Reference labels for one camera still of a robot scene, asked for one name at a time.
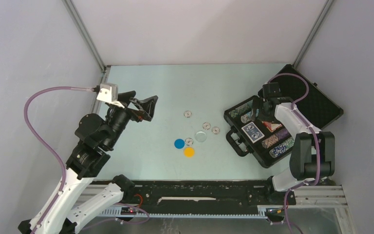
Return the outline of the clear dealer button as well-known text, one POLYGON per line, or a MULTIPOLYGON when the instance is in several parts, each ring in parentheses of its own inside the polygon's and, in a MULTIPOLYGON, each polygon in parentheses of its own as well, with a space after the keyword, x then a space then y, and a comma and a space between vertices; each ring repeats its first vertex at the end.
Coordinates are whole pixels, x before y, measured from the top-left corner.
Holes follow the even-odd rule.
POLYGON ((205 142, 206 139, 207 139, 207 134, 205 132, 203 132, 203 131, 196 132, 196 134, 195 134, 195 140, 197 142, 205 142))

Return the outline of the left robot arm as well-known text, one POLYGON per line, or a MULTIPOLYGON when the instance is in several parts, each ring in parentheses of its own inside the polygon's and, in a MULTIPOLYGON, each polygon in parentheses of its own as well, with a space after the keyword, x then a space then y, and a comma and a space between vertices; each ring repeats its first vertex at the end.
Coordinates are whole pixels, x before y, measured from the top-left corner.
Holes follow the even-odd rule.
POLYGON ((135 94, 135 91, 120 94, 106 88, 97 91, 97 100, 109 108, 105 118, 88 114, 80 120, 75 131, 79 141, 68 160, 60 164, 62 176, 58 188, 34 218, 19 224, 21 233, 77 234, 109 206, 133 200, 134 183, 124 175, 117 175, 103 191, 76 205, 110 159, 109 152, 128 122, 152 120, 158 97, 139 100, 135 94))

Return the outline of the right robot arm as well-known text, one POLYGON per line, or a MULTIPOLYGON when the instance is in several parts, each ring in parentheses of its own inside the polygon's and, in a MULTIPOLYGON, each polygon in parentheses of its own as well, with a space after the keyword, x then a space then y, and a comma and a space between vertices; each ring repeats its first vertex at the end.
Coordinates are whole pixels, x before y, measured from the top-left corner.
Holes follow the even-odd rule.
POLYGON ((254 100, 253 118, 280 123, 294 140, 289 167, 271 178, 264 199, 271 204, 283 198, 283 192, 299 185, 316 185, 335 172, 335 136, 311 123, 298 109, 296 102, 285 97, 277 82, 266 83, 262 97, 254 100))

